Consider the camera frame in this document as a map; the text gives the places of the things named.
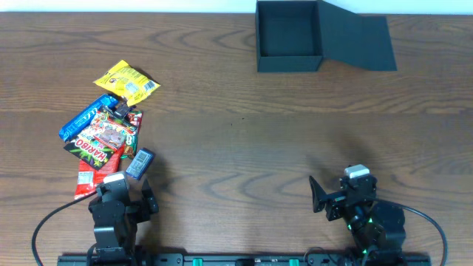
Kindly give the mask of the red snack packet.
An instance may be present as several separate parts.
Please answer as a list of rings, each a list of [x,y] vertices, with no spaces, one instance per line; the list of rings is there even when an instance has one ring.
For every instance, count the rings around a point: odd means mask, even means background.
[[[100,170],[95,170],[83,160],[79,162],[78,182],[74,194],[75,200],[95,192],[97,185],[102,183],[107,175],[113,174],[118,170],[123,150],[124,148],[117,150]]]

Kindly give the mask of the black Haribo gummy bag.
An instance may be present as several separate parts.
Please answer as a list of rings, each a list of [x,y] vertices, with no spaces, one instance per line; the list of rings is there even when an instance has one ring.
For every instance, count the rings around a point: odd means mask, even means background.
[[[113,115],[109,107],[99,108],[91,123],[65,145],[64,150],[100,170],[111,156],[133,137],[137,127]]]

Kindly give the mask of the blue biscuit bar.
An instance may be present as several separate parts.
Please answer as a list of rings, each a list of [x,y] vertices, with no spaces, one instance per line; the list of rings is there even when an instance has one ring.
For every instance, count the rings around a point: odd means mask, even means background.
[[[108,94],[101,95],[73,119],[67,122],[59,130],[58,136],[64,142],[70,141],[91,123],[99,108],[102,106],[114,107],[117,104],[118,100],[115,97]]]

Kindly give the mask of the yellow snack packet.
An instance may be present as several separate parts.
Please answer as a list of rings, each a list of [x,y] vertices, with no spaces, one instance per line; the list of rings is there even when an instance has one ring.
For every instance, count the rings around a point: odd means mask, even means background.
[[[93,83],[126,100],[127,106],[134,106],[147,99],[159,83],[121,60]]]

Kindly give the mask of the black gift box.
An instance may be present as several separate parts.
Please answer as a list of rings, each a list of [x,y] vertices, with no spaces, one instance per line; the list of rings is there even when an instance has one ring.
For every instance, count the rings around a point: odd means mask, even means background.
[[[362,16],[325,1],[258,1],[258,72],[316,72],[322,61],[369,71],[397,69],[384,16]]]

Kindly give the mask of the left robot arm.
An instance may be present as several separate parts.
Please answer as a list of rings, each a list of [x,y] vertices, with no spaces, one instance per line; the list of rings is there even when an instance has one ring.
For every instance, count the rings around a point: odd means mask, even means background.
[[[130,199],[125,180],[101,183],[89,203],[94,220],[95,244],[87,251],[87,265],[153,265],[153,255],[136,245],[137,225],[159,211],[148,181],[136,200]]]

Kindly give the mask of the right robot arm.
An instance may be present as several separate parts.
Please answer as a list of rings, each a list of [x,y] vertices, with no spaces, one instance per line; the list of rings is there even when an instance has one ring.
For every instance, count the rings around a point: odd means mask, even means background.
[[[406,265],[402,244],[406,238],[401,208],[375,202],[377,179],[371,174],[342,177],[341,190],[327,194],[309,177],[313,211],[326,212],[328,221],[343,219],[355,248],[337,259],[338,265]]]

